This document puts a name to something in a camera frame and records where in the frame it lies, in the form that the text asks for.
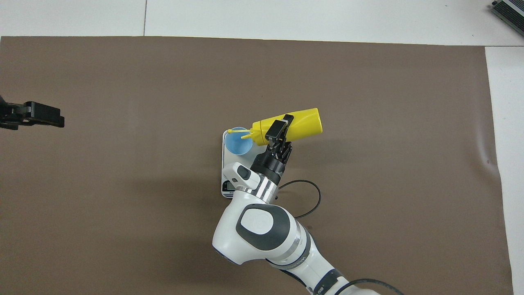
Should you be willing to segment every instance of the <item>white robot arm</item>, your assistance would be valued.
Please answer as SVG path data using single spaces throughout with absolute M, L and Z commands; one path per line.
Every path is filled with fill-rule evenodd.
M 318 251 L 309 232 L 284 208 L 273 205 L 278 183 L 291 153 L 286 115 L 268 130 L 265 153 L 251 168 L 236 162 L 222 170 L 235 187 L 213 236 L 213 247 L 235 264 L 266 259 L 314 295 L 378 295 L 350 283 Z

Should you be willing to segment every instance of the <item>electronic device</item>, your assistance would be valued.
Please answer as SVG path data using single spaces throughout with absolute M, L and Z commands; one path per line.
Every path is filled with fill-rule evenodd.
M 253 164 L 253 160 L 255 159 L 256 155 L 263 153 L 266 150 L 266 146 L 258 146 L 256 144 L 253 144 L 249 152 L 243 154 L 243 155 L 235 155 L 231 153 L 224 144 L 224 139 L 226 137 L 227 130 L 224 131 L 224 134 L 222 134 L 222 169 L 226 167 L 228 164 L 239 162 L 242 163 L 244 166 L 250 167 L 251 164 Z M 220 191 L 222 193 L 222 196 L 226 198 L 232 198 L 233 193 L 235 192 L 235 187 L 233 184 L 224 176 L 224 174 L 221 174 L 222 180 L 220 182 Z

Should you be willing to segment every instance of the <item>white table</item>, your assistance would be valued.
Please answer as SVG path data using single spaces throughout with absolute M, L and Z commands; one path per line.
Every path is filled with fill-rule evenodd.
M 0 36 L 192 36 L 486 46 L 516 295 L 524 295 L 524 37 L 490 0 L 0 0 Z

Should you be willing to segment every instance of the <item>yellow squeeze bottle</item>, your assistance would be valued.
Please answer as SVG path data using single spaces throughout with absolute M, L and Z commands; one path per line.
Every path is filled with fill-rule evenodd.
M 315 134 L 322 133 L 322 123 L 320 122 L 319 110 L 317 108 L 303 111 L 296 111 L 286 113 L 293 115 L 293 121 L 288 127 L 286 134 L 287 141 L 295 141 L 297 139 L 306 138 Z M 285 114 L 260 120 L 253 123 L 253 127 L 249 129 L 249 134 L 241 137 L 242 139 L 251 138 L 257 145 L 267 145 L 265 135 L 275 120 L 282 120 Z

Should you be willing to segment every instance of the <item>black cable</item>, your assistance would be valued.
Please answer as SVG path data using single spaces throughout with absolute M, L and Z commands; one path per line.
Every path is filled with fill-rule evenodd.
M 393 292 L 395 292 L 396 294 L 399 294 L 399 295 L 404 295 L 404 293 L 400 292 L 399 289 L 393 287 L 392 285 L 386 283 L 386 282 L 382 282 L 382 281 L 379 281 L 379 280 L 375 280 L 375 279 L 358 279 L 358 280 L 353 280 L 347 284 L 345 284 L 342 288 L 340 288 L 340 290 L 337 291 L 337 293 L 335 293 L 335 295 L 339 295 L 344 289 L 346 289 L 347 287 L 349 286 L 352 286 L 354 284 L 358 284 L 358 283 L 375 283 L 375 284 L 378 284 L 378 285 L 381 285 L 381 286 L 384 286 L 386 288 L 388 288 L 389 290 L 392 290 Z
M 320 193 L 320 188 L 314 182 L 309 181 L 309 180 L 303 180 L 303 179 L 293 180 L 293 181 L 287 182 L 287 183 L 281 185 L 278 189 L 282 189 L 282 188 L 284 188 L 284 187 L 286 187 L 286 186 L 288 186 L 288 185 L 290 185 L 292 183 L 295 183 L 295 182 L 307 182 L 307 183 L 313 185 L 316 188 L 316 190 L 319 191 L 319 201 L 316 203 L 316 205 L 313 207 L 313 209 L 307 211 L 306 213 L 304 213 L 302 215 L 299 215 L 299 216 L 295 217 L 296 219 L 298 219 L 298 218 L 302 218 L 304 216 L 310 215 L 313 211 L 315 211 L 319 207 L 320 201 L 322 200 L 322 194 Z

